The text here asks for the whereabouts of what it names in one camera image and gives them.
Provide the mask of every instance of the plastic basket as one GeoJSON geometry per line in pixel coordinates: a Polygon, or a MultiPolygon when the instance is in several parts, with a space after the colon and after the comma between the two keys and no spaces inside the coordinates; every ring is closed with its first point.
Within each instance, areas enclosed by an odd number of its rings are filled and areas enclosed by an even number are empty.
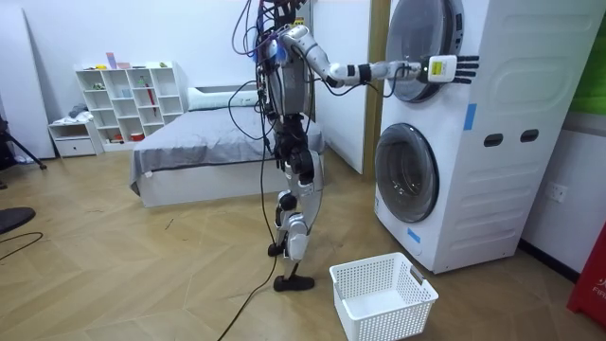
{"type": "Polygon", "coordinates": [[[330,276],[334,306],[349,341],[419,334],[437,299],[429,281],[401,253],[335,265],[330,276]]]}

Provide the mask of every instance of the baseboard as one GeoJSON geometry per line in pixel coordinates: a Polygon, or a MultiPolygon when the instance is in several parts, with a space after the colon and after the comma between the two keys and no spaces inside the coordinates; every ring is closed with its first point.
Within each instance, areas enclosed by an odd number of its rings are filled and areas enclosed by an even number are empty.
{"type": "Polygon", "coordinates": [[[531,243],[521,239],[520,243],[518,244],[518,248],[525,251],[528,255],[534,257],[541,263],[547,265],[551,270],[564,276],[564,278],[572,281],[573,283],[576,283],[577,280],[579,280],[580,274],[577,271],[571,269],[568,267],[568,265],[562,263],[561,261],[547,255],[544,251],[531,243]]]}

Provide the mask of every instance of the power outlet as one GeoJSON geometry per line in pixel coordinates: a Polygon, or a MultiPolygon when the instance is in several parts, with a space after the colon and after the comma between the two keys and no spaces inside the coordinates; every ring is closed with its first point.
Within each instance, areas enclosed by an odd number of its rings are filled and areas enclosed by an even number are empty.
{"type": "Polygon", "coordinates": [[[563,203],[566,198],[566,191],[568,191],[568,187],[558,185],[551,181],[545,186],[545,196],[560,204],[563,203]]]}

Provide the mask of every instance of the humanoid robot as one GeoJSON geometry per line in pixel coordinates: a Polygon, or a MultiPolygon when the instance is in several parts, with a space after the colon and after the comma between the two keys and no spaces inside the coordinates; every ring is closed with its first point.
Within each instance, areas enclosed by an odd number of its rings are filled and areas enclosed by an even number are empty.
{"type": "Polygon", "coordinates": [[[475,73],[464,69],[477,68],[479,61],[477,56],[449,55],[428,56],[422,61],[331,63],[310,30],[303,25],[293,25],[296,9],[306,1],[259,1],[257,39],[252,51],[247,52],[257,64],[260,111],[268,117],[274,130],[273,154],[289,184],[289,189],[277,196],[277,238],[268,248],[269,256],[283,255],[286,261],[284,275],[274,281],[276,291],[308,290],[314,285],[313,278],[296,274],[320,209],[324,187],[321,159],[308,148],[302,124],[302,113],[310,105],[310,84],[322,81],[329,88],[366,85],[374,80],[389,80],[394,84],[395,80],[470,84],[475,73]],[[271,17],[272,27],[264,27],[267,17],[271,17]]]}

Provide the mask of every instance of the wooden floor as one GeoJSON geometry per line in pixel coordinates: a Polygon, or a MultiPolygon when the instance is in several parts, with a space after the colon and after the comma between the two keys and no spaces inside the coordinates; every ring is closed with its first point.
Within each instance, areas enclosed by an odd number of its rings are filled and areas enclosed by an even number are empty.
{"type": "MultiPolygon", "coordinates": [[[[128,189],[128,153],[47,164],[0,172],[9,185],[0,208],[38,212],[0,239],[45,234],[0,262],[0,340],[215,340],[271,269],[258,196],[147,209],[128,189]]],[[[374,186],[332,154],[327,173],[300,267],[316,288],[277,294],[266,286],[226,340],[344,340],[329,266],[403,250],[374,216],[374,186]]],[[[266,198],[270,215],[275,199],[266,198]]],[[[0,256],[25,242],[0,244],[0,256]]],[[[439,300],[424,334],[410,340],[606,339],[565,309],[572,284],[521,251],[425,275],[439,300]]]]}

